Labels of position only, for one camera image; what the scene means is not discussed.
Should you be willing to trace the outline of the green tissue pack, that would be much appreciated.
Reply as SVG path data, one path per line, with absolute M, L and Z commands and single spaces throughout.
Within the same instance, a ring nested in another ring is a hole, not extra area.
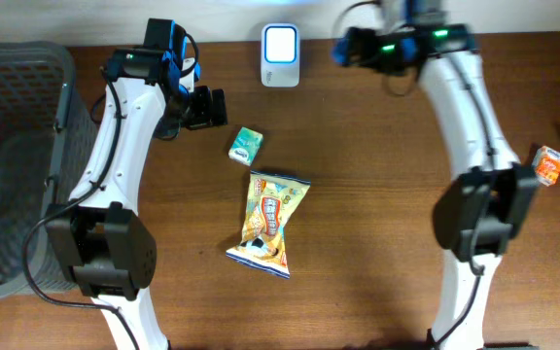
M 228 157 L 241 164 L 251 166 L 262 142 L 263 135 L 261 133 L 242 127 L 228 150 Z

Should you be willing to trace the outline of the yellow snack bag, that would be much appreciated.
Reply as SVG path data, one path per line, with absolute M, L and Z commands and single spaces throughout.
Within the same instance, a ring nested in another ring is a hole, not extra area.
M 289 279 L 285 227 L 311 183 L 299 178 L 252 170 L 241 241 L 226 250 L 233 261 Z

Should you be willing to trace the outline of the orange small box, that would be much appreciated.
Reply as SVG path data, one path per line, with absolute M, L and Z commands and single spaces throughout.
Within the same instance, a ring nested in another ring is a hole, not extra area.
M 560 176 L 560 153 L 542 146 L 538 148 L 532 166 L 541 184 L 550 187 Z

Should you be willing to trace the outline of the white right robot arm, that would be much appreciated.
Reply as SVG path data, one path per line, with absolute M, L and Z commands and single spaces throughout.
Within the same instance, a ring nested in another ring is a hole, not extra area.
M 415 73 L 448 153 L 451 184 L 432 212 L 443 275 L 424 349 L 483 349 L 492 281 L 539 187 L 499 125 L 475 37 L 439 1 L 377 1 L 381 29 L 352 26 L 332 51 L 343 67 L 387 78 Z

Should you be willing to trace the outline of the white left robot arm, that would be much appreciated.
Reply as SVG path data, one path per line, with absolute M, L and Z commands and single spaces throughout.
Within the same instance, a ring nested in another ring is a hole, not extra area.
M 64 278 L 102 312 L 120 349 L 168 349 L 150 285 L 158 248 L 138 216 L 150 144 L 182 129 L 228 122 L 225 95 L 199 84 L 195 44 L 172 19 L 151 18 L 142 45 L 117 49 L 101 69 L 105 109 L 87 166 L 65 204 L 41 222 Z

